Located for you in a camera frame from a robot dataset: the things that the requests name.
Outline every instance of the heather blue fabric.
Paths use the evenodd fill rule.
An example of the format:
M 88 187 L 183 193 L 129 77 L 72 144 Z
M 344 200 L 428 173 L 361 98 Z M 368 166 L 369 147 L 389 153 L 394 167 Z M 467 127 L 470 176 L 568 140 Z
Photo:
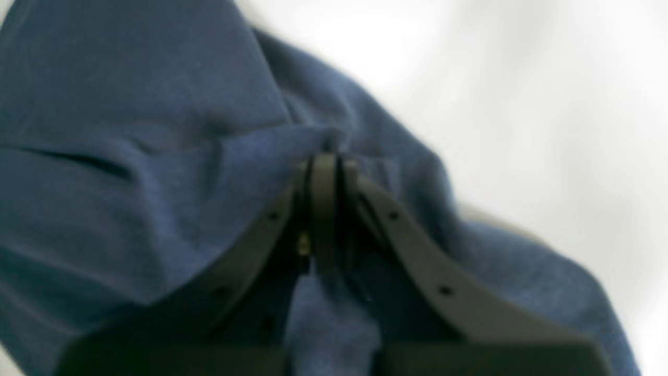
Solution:
M 433 152 L 228 0 L 16 1 L 0 32 L 0 341 L 29 376 L 51 375 L 70 341 L 223 254 L 323 151 L 354 155 L 499 296 L 639 374 L 589 272 L 459 218 Z M 346 289 L 305 276 L 285 344 L 299 375 L 365 375 L 381 339 Z

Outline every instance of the small hole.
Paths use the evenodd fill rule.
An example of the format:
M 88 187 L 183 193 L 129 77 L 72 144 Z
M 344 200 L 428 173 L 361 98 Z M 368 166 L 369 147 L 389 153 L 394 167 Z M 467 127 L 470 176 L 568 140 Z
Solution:
M 223 296 L 227 295 L 227 289 L 225 287 L 218 287 L 216 290 L 211 292 L 211 295 L 213 295 L 215 298 L 222 298 Z
M 438 288 L 438 292 L 440 292 L 440 293 L 443 294 L 443 295 L 448 295 L 448 296 L 449 296 L 449 295 L 452 295 L 452 294 L 454 293 L 454 291 L 452 291 L 452 289 L 449 288 L 449 287 L 447 287 L 447 286 L 441 286 L 441 287 L 439 287 L 439 288 Z

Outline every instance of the white background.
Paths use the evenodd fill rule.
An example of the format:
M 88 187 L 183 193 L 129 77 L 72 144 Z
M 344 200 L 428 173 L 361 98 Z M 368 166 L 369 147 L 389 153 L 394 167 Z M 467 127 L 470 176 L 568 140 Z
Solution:
M 460 201 L 587 267 L 643 374 L 668 375 L 668 2 L 238 4 L 367 88 Z

